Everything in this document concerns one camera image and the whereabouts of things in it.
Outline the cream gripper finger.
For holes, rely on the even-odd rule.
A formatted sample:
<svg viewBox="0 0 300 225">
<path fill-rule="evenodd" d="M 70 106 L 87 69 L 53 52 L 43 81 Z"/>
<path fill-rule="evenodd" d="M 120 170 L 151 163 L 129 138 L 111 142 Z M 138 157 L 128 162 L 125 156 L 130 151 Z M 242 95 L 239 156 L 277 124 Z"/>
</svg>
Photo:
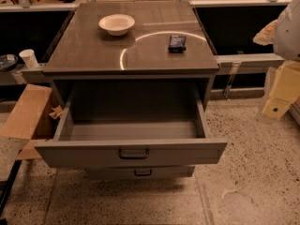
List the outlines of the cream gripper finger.
<svg viewBox="0 0 300 225">
<path fill-rule="evenodd" d="M 262 115 L 279 120 L 300 98 L 300 62 L 285 61 L 278 69 L 271 69 L 271 89 L 262 107 Z"/>
<path fill-rule="evenodd" d="M 277 23 L 277 20 L 273 20 L 267 24 L 259 33 L 255 35 L 253 42 L 262 46 L 272 44 L 274 41 Z"/>
</svg>

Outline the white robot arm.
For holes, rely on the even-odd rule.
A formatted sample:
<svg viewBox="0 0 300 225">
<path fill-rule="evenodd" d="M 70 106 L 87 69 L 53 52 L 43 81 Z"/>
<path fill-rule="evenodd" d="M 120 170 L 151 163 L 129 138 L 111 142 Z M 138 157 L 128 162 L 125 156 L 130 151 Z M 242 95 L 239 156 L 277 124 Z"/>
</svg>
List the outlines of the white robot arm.
<svg viewBox="0 0 300 225">
<path fill-rule="evenodd" d="M 274 53 L 284 59 L 262 108 L 262 116 L 279 120 L 300 97 L 300 0 L 292 0 L 253 41 L 272 44 Z"/>
</svg>

